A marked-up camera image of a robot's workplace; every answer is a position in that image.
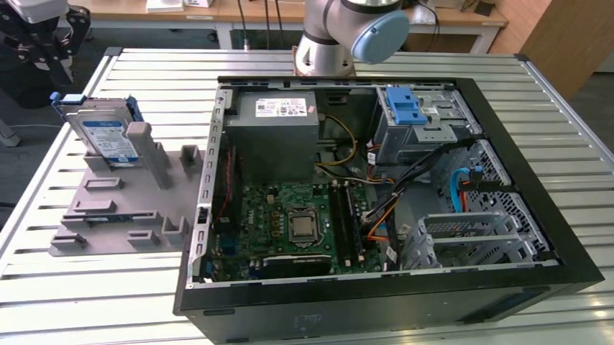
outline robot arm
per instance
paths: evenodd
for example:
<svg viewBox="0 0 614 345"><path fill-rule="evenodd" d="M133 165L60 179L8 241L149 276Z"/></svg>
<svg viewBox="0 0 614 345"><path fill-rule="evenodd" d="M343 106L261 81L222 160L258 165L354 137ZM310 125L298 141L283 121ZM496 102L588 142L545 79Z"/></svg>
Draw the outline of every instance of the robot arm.
<svg viewBox="0 0 614 345"><path fill-rule="evenodd" d="M73 30L59 37L58 22L64 16ZM90 25L90 11L67 0L0 0L0 45L3 51L12 52L4 59L32 62L50 71L58 85L71 84L68 67Z"/></svg>
<svg viewBox="0 0 614 345"><path fill-rule="evenodd" d="M349 75L354 58L381 63L410 30L401 0L306 1L305 32L295 55L302 75Z"/></svg>

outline label sticker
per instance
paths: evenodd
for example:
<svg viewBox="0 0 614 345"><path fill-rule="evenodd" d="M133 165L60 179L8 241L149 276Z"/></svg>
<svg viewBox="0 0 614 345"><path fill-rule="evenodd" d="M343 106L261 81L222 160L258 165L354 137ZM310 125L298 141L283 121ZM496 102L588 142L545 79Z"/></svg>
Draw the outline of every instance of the label sticker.
<svg viewBox="0 0 614 345"><path fill-rule="evenodd" d="M438 109L437 108L422 108L422 113L424 114L437 114Z"/></svg>
<svg viewBox="0 0 614 345"><path fill-rule="evenodd" d="M369 164L375 165L375 158L377 158L377 155L373 152L369 152L367 153L367 162L369 162Z"/></svg>
<svg viewBox="0 0 614 345"><path fill-rule="evenodd" d="M211 16L186 16L186 19L214 20Z"/></svg>
<svg viewBox="0 0 614 345"><path fill-rule="evenodd" d="M121 121L85 121L85 131L101 154L113 162L137 162L139 154L125 136Z"/></svg>
<svg viewBox="0 0 614 345"><path fill-rule="evenodd" d="M397 264L397 252L394 251L393 247L389 247L386 249L386 256L393 260L393 262Z"/></svg>
<svg viewBox="0 0 614 345"><path fill-rule="evenodd" d="M305 98L261 98L257 101L257 117L307 116Z"/></svg>
<svg viewBox="0 0 614 345"><path fill-rule="evenodd" d="M106 218L106 217L93 217L93 218L86 218L86 221L109 221L109 218Z"/></svg>

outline blue plastic clip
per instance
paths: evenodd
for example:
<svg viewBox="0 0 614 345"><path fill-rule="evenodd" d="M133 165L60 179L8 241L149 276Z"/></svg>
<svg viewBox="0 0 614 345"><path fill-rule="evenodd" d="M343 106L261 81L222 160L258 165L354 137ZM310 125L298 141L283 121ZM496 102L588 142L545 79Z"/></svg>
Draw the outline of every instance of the blue plastic clip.
<svg viewBox="0 0 614 345"><path fill-rule="evenodd" d="M62 117L62 120L67 120L67 117L64 116L64 113L62 112L60 110L60 106L64 106L64 105L68 105L68 106L79 106L85 103L85 101L87 100L87 97L85 94L75 94L75 93L70 93L64 96L64 98L62 98L62 95L59 92L54 92L50 96L50 99L51 99L51 106L54 107L54 109L56 109L56 113L60 115Z"/></svg>
<svg viewBox="0 0 614 345"><path fill-rule="evenodd" d="M386 88L388 102L394 112L396 124L428 124L429 119L421 111L421 100L414 97L410 88Z"/></svg>

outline power cable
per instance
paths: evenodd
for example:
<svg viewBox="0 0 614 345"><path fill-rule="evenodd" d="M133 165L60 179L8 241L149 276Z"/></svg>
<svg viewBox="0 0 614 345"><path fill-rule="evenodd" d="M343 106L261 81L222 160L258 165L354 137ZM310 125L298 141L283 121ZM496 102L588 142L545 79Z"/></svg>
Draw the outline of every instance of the power cable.
<svg viewBox="0 0 614 345"><path fill-rule="evenodd" d="M267 17L267 50L271 49L271 22L269 19L269 0L265 0L265 16Z"/></svg>
<svg viewBox="0 0 614 345"><path fill-rule="evenodd" d="M250 40L247 39L247 27L246 27L246 16L243 14L243 6L241 5L241 0L238 0L239 13L241 13L241 22L243 23L243 50L250 50Z"/></svg>
<svg viewBox="0 0 614 345"><path fill-rule="evenodd" d="M285 49L285 29L282 27L282 13L279 11L279 0L275 0L275 8L278 10L278 22L279 22L279 49Z"/></svg>
<svg viewBox="0 0 614 345"><path fill-rule="evenodd" d="M433 38L432 38L432 44L429 45L429 48L428 48L428 52L432 51L432 48L436 46L436 43L438 42L438 39L440 39L440 33L441 33L441 25L440 25L440 17L438 17L438 13L436 12L436 10L426 6L421 1L418 1L418 5L425 7L432 13L433 13L433 16L436 16L436 28L433 29Z"/></svg>

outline orange wire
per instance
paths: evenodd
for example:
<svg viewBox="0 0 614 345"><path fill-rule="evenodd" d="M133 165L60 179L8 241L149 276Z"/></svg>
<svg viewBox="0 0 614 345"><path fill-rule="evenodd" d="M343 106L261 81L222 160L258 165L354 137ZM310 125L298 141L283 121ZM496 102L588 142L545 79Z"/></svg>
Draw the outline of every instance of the orange wire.
<svg viewBox="0 0 614 345"><path fill-rule="evenodd" d="M381 240L381 241L388 240L388 237L374 236L374 233L375 233L375 230L377 230L378 226L380 226L380 225L382 224L382 222L386 220L389 214L392 214L393 209L394 209L394 207L397 206L398 203L400 203L400 200L397 199L397 201L394 202L393 206L386 210L386 213L384 214L381 220L377 221L374 227L371 228L371 231L369 231L367 239L375 239L375 240Z"/></svg>
<svg viewBox="0 0 614 345"><path fill-rule="evenodd" d="M468 192L461 192L461 203L462 203L462 211L469 211L469 201L468 201Z"/></svg>
<svg viewBox="0 0 614 345"><path fill-rule="evenodd" d="M382 179L381 179L381 178L374 178L374 177L371 176L371 170L373 170L373 169L374 169L374 166L370 165L370 166L369 166L369 170L367 170L367 181L371 181L371 182L382 182ZM393 178L388 178L386 181L390 182L390 183L394 183L394 179L393 179Z"/></svg>

